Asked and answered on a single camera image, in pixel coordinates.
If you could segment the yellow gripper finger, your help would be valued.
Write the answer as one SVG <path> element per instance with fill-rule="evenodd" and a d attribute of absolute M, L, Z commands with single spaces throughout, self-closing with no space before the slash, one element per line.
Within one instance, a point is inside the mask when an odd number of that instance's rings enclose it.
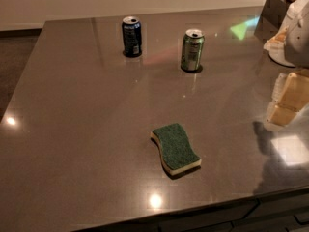
<path fill-rule="evenodd" d="M 280 131 L 309 104 L 309 71 L 280 73 L 275 81 L 264 127 Z"/>

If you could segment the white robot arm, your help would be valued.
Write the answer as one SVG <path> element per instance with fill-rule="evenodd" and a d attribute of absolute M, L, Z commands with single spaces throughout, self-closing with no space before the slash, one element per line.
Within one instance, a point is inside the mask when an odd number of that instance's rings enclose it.
<path fill-rule="evenodd" d="M 280 131 L 309 104 L 309 0 L 296 0 L 288 8 L 278 33 L 264 45 L 276 63 L 296 67 L 275 81 L 264 127 Z"/>

